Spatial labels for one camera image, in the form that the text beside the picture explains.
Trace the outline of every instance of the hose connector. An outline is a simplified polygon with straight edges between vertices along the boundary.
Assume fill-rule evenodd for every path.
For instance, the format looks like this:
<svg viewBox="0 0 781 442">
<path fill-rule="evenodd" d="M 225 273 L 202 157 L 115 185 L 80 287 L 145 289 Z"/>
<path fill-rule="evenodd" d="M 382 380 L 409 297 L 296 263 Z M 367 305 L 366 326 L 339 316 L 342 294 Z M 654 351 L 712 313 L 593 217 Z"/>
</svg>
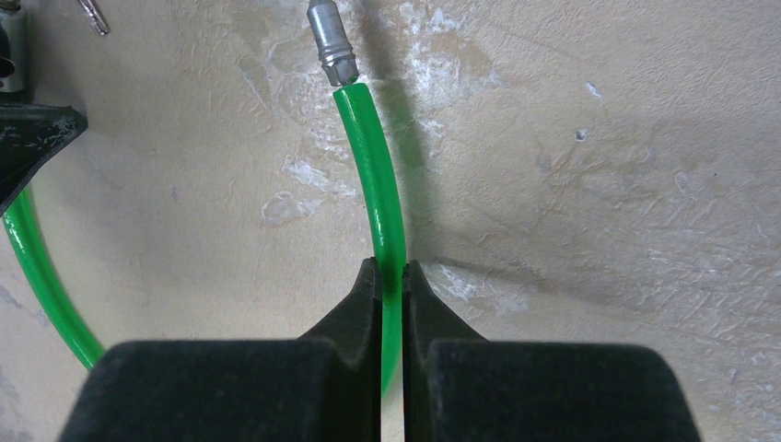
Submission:
<svg viewBox="0 0 781 442">
<path fill-rule="evenodd" d="M 307 18 L 318 47 L 322 70 L 331 86 L 347 86 L 357 81 L 358 66 L 353 46 L 347 40 L 339 9 L 333 0 L 309 0 Z"/>
</svg>

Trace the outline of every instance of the green tube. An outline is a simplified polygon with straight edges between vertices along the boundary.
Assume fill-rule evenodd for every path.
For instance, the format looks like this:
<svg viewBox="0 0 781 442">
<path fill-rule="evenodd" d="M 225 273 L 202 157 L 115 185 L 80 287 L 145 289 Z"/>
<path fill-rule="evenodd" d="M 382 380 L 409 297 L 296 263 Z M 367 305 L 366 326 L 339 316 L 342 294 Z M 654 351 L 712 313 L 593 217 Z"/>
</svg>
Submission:
<svg viewBox="0 0 781 442">
<path fill-rule="evenodd" d="M 22 271 L 41 302 L 43 311 L 78 360 L 91 369 L 103 355 L 103 347 L 78 316 L 60 284 L 43 244 L 28 190 L 22 192 L 8 207 L 3 223 Z"/>
<path fill-rule="evenodd" d="M 333 93 L 353 148 L 382 274 L 382 392 L 393 380 L 402 352 L 402 272 L 407 263 L 396 176 L 374 100 L 364 84 Z"/>
<path fill-rule="evenodd" d="M 366 197 L 374 253 L 382 272 L 382 391 L 393 380 L 402 348 L 402 272 L 406 264 L 404 225 L 391 155 L 374 100 L 363 84 L 343 87 L 333 97 L 356 158 Z M 29 191 L 3 217 L 19 264 L 43 311 L 74 355 L 92 368 L 104 350 L 65 293 L 41 238 Z"/>
</svg>

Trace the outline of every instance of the beige wall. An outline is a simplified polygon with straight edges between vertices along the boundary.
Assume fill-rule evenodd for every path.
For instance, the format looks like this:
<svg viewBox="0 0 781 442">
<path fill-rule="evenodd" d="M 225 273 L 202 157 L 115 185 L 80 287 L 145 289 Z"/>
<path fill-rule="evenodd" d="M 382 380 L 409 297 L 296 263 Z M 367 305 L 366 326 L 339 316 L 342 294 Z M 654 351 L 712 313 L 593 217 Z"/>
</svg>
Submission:
<svg viewBox="0 0 781 442">
<path fill-rule="evenodd" d="M 90 129 L 34 196 L 104 343 L 295 336 L 371 254 L 304 3 L 100 0 L 105 39 L 38 10 L 39 102 Z M 491 338 L 648 345 L 706 440 L 781 440 L 781 4 L 339 5 L 443 299 Z M 56 345 L 14 287 L 0 435 L 48 440 L 79 372 L 48 401 L 21 368 L 73 359 L 31 350 Z"/>
</svg>

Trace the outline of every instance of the green hose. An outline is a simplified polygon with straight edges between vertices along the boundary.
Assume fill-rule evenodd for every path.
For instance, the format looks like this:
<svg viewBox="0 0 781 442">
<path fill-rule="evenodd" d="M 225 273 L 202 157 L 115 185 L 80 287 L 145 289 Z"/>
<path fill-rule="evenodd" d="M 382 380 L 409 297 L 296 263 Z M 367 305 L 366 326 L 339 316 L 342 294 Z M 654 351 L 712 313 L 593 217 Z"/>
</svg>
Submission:
<svg viewBox="0 0 781 442">
<path fill-rule="evenodd" d="M 3 217 L 19 265 L 32 292 L 74 355 L 87 369 L 103 355 L 103 347 L 89 330 L 65 293 L 38 229 L 29 191 L 22 192 Z"/>
<path fill-rule="evenodd" d="M 333 93 L 353 148 L 366 197 L 374 253 L 382 273 L 382 391 L 393 380 L 402 348 L 402 272 L 406 264 L 404 224 L 391 155 L 374 100 L 363 84 Z M 103 347 L 65 293 L 41 238 L 29 191 L 22 192 L 3 221 L 30 287 L 54 328 L 87 369 Z"/>
<path fill-rule="evenodd" d="M 374 100 L 364 84 L 333 93 L 353 148 L 366 198 L 374 255 L 382 274 L 382 392 L 402 352 L 402 272 L 407 263 L 404 223 L 391 154 Z"/>
</svg>

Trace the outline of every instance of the metal key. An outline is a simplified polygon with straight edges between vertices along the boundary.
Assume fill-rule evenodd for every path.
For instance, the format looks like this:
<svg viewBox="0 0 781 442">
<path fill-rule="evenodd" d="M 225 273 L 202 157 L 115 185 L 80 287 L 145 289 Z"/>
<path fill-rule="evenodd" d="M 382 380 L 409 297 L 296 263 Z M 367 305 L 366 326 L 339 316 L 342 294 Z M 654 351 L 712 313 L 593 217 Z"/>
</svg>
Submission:
<svg viewBox="0 0 781 442">
<path fill-rule="evenodd" d="M 78 0 L 81 8 L 84 9 L 84 13 L 89 18 L 89 26 L 100 36 L 107 35 L 111 32 L 109 23 L 106 22 L 106 18 L 100 12 L 100 8 L 95 4 L 93 0 Z"/>
</svg>

